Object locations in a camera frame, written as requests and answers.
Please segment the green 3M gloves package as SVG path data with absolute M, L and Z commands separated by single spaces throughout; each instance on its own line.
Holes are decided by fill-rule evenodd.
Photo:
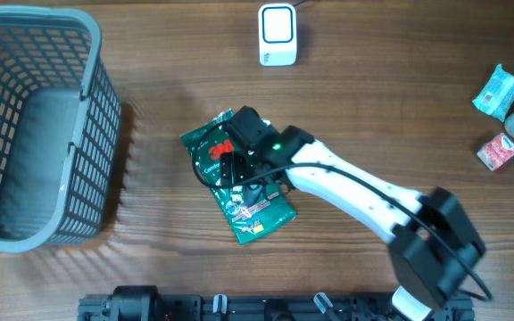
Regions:
M 229 190 L 234 186 L 219 185 L 220 156 L 240 151 L 225 131 L 225 122 L 234 116 L 224 111 L 204 126 L 180 137 L 189 152 L 198 180 L 211 186 L 211 193 L 240 244 L 251 243 L 269 235 L 297 216 L 277 185 L 242 185 L 244 201 L 232 202 Z

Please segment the red Kleenex tissue pack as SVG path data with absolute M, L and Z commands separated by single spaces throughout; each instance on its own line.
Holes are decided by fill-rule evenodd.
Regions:
M 500 133 L 479 149 L 477 157 L 491 171 L 495 171 L 514 157 L 514 143 Z

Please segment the mint green wipes pack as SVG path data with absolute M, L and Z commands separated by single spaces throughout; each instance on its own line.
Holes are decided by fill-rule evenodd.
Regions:
M 479 111 L 503 122 L 514 103 L 514 76 L 498 64 L 472 103 Z

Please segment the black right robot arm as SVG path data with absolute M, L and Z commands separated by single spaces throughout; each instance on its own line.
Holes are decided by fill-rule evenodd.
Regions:
M 277 131 L 245 106 L 224 130 L 237 151 L 220 158 L 224 186 L 285 185 L 334 205 L 385 243 L 399 287 L 391 298 L 402 318 L 423 320 L 462 294 L 485 243 L 458 198 L 388 183 L 331 152 L 295 126 Z

